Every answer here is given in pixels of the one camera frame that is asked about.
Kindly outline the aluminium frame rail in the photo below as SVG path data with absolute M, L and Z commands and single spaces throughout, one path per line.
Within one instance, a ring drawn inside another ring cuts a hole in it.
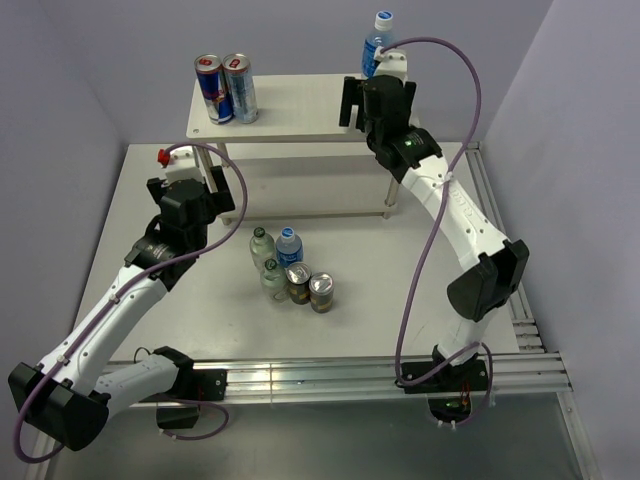
M 154 430 L 150 403 L 119 414 L 79 452 L 35 479 L 582 479 L 571 385 L 545 350 L 523 291 L 491 322 L 497 403 L 468 426 L 432 424 L 426 395 L 394 383 L 393 351 L 431 222 L 407 196 L 390 219 L 353 211 L 386 184 L 363 145 L 232 144 L 249 188 L 242 228 L 205 256 L 133 330 L 111 368 L 138 346 L 170 345 L 196 369 L 224 369 L 227 429 L 203 441 Z M 338 210 L 349 211 L 339 216 Z M 292 223 L 305 257 L 337 281 L 318 315 L 271 303 L 248 253 L 251 229 Z

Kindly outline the sports drink bottle blue label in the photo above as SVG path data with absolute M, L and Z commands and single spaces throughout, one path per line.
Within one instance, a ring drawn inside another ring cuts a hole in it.
M 284 268 L 303 261 L 303 242 L 293 228 L 285 227 L 281 230 L 275 247 L 277 260 Z

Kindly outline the white two-tier shelf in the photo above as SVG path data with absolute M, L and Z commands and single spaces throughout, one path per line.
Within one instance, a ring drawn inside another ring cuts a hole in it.
M 250 219 L 390 217 L 398 187 L 365 136 L 339 124 L 341 74 L 257 75 L 259 116 L 211 122 L 193 90 L 186 136 L 228 153 L 248 187 Z

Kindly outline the blue red energy can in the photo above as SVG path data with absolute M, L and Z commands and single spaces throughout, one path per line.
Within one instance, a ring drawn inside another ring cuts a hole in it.
M 214 124 L 231 121 L 234 110 L 220 58 L 201 55 L 195 59 L 194 69 L 209 119 Z

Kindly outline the black gold coffee can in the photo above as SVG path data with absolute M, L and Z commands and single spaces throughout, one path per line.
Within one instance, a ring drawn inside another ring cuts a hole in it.
M 285 273 L 290 299 L 298 305 L 308 303 L 310 301 L 309 281 L 312 276 L 309 266 L 304 262 L 295 262 L 285 268 Z
M 334 279 L 327 272 L 318 272 L 309 280 L 311 307 L 316 313 L 331 310 L 334 296 Z

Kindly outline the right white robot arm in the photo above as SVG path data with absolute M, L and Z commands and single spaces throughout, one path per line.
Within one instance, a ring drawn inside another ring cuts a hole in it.
M 509 240 L 489 221 L 455 179 L 454 166 L 440 145 L 427 130 L 411 124 L 415 91 L 415 83 L 390 75 L 347 76 L 339 124 L 365 133 L 377 162 L 433 217 L 433 231 L 445 236 L 458 258 L 462 273 L 446 289 L 454 322 L 434 347 L 431 372 L 422 376 L 396 372 L 403 386 L 433 377 L 438 386 L 452 390 L 476 363 L 494 311 L 517 290 L 529 249 L 521 240 Z

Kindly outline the silver blue energy can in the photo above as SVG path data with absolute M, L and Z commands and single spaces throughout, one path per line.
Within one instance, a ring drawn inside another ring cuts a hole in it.
M 249 58 L 240 53 L 229 54 L 223 59 L 223 68 L 236 118 L 244 124 L 253 123 L 259 111 Z

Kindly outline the water bottle blue label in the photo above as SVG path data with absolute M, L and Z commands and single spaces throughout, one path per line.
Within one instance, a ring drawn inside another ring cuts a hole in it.
M 394 42 L 393 20 L 394 15 L 389 10 L 376 13 L 373 30 L 366 36 L 363 44 L 360 69 L 364 78 L 370 78 L 375 73 L 377 48 Z

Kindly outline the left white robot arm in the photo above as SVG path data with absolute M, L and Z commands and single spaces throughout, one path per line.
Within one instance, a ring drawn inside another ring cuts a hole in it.
M 79 451 L 112 417 L 142 400 L 202 405 L 193 360 L 171 347 L 157 348 L 143 361 L 110 374 L 103 370 L 133 327 L 210 251 L 209 225 L 234 210 L 222 168 L 209 172 L 212 186 L 195 166 L 148 180 L 160 212 L 125 257 L 109 290 L 51 353 L 34 366 L 20 363 L 10 373 L 19 410 L 14 450 L 24 462 L 34 460 L 21 448 L 24 424 L 53 438 L 59 448 Z

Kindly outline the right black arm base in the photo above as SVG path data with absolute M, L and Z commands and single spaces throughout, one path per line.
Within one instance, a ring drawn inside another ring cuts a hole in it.
M 435 360 L 403 362 L 402 381 L 395 380 L 395 385 L 407 395 L 426 394 L 429 412 L 436 424 L 455 428 L 472 417 L 473 394 L 485 394 L 477 407 L 489 404 L 493 387 L 492 368 L 474 355 L 463 365 L 447 365 L 420 384 L 407 385 L 407 382 L 426 374 L 436 364 Z

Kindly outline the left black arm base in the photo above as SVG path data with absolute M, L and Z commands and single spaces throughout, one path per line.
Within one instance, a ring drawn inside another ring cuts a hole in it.
M 225 397 L 227 371 L 214 369 L 198 370 L 181 391 L 168 391 L 156 396 L 155 420 L 157 427 L 166 435 L 181 440 L 201 440 L 222 432 L 230 420 L 228 410 L 220 405 Z M 189 434 L 205 415 L 218 415 L 221 422 L 207 433 Z

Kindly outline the clear glass bottle green cap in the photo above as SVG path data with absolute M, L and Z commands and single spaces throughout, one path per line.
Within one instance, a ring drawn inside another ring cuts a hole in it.
M 269 259 L 276 259 L 274 238 L 263 228 L 256 227 L 249 242 L 249 250 L 254 266 L 258 271 L 264 269 Z
M 288 299 L 288 279 L 285 269 L 273 258 L 264 262 L 260 274 L 264 294 L 273 302 L 281 303 Z

